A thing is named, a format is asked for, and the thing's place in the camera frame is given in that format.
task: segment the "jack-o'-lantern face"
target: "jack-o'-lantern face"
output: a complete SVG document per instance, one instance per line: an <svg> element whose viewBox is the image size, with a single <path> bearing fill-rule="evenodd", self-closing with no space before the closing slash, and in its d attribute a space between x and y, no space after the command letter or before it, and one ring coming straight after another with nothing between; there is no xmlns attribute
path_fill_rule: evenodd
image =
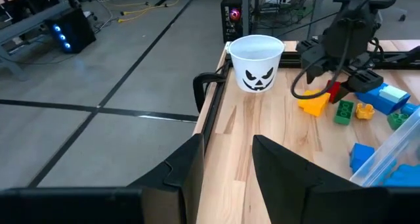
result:
<svg viewBox="0 0 420 224"><path fill-rule="evenodd" d="M261 73L245 71L247 76L246 79L242 79L245 85L253 91L260 91L266 89L270 86L271 82L274 79L273 68L271 68L267 73L261 75Z"/></svg>

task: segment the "black plastic frame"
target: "black plastic frame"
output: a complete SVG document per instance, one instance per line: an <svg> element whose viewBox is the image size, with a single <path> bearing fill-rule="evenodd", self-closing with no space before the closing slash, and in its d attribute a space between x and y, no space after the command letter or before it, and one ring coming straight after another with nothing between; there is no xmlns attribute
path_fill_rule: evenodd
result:
<svg viewBox="0 0 420 224"><path fill-rule="evenodd" d="M392 59L402 59L405 56L407 56L409 51L390 51L385 52L384 57L392 58ZM229 63L226 64L226 61L230 60L230 55L226 54L225 57L225 63L223 64L223 69L221 71L221 75L226 77L229 74L229 70L233 68L233 64ZM279 69L280 68L288 68L288 69L300 69L301 68L301 60L300 60L300 54L298 52L284 52L282 54L282 59L279 63ZM420 70L420 64L418 62L411 62L407 63L406 61L402 62L376 62L375 63L375 70ZM203 141L204 141L204 148L205 151L207 150L207 145L210 140L211 131L213 130L214 122L217 117L217 113L219 111L219 106L222 100L222 95L224 93L224 88L227 83L227 81L223 82L215 82L216 89L213 94L213 97L211 98L211 103L209 106L209 110L207 112L207 115L205 117L205 121L203 124L203 127L201 129L201 134L203 134Z"/></svg>

